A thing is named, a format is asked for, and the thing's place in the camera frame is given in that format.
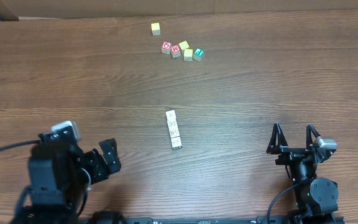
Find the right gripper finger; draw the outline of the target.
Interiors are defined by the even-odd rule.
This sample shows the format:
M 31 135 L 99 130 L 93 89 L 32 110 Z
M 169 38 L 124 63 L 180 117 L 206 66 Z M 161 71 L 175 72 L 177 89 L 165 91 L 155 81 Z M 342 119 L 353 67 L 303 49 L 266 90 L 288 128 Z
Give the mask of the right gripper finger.
M 317 132 L 315 127 L 310 123 L 306 127 L 306 148 L 310 149 L 317 145 L 320 134 Z
M 281 154 L 288 151 L 288 144 L 279 123 L 275 123 L 266 153 Z

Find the white block row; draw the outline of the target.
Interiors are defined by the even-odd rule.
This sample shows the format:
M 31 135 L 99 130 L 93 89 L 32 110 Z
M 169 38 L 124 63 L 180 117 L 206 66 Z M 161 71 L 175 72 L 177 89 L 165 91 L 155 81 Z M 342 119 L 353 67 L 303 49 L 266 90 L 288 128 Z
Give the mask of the white block row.
M 171 138 L 176 138 L 180 136 L 180 132 L 177 127 L 170 128 L 169 133 Z
M 181 137 L 178 136 L 175 138 L 171 138 L 171 144 L 173 149 L 181 149 L 182 148 Z
M 168 128 L 169 129 L 172 129 L 172 128 L 177 128 L 178 125 L 177 125 L 177 121 L 175 119 L 170 119 L 167 121 L 167 124 L 168 124 Z

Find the white block single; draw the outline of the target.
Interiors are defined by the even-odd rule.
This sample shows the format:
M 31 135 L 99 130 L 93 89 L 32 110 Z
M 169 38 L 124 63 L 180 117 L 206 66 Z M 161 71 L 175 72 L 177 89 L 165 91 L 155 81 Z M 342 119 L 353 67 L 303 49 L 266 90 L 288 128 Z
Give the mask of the white block single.
M 168 121 L 177 119 L 175 110 L 166 111 L 165 114 Z

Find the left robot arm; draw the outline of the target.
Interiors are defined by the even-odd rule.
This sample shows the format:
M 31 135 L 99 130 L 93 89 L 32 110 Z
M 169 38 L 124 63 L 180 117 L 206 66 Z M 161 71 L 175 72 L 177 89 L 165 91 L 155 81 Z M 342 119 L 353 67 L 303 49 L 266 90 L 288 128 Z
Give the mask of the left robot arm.
M 83 152 L 70 128 L 42 133 L 27 163 L 30 185 L 21 193 L 12 223 L 79 223 L 91 185 L 119 172 L 115 139 L 101 152 Z

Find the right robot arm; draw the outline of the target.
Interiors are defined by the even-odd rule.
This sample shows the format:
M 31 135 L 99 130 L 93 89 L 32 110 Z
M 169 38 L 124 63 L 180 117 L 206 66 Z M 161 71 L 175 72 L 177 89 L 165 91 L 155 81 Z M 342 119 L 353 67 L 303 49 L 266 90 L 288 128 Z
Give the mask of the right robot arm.
M 335 181 L 318 177 L 318 164 L 328 160 L 337 150 L 337 142 L 320 135 L 312 124 L 306 127 L 306 146 L 290 148 L 283 131 L 275 123 L 266 153 L 276 154 L 276 165 L 285 166 L 292 185 L 281 191 L 270 203 L 266 217 L 260 223 L 344 223 L 343 217 L 336 217 L 338 210 L 338 186 Z M 283 217 L 273 217 L 272 209 L 276 201 L 286 193 L 294 191 L 296 210 Z

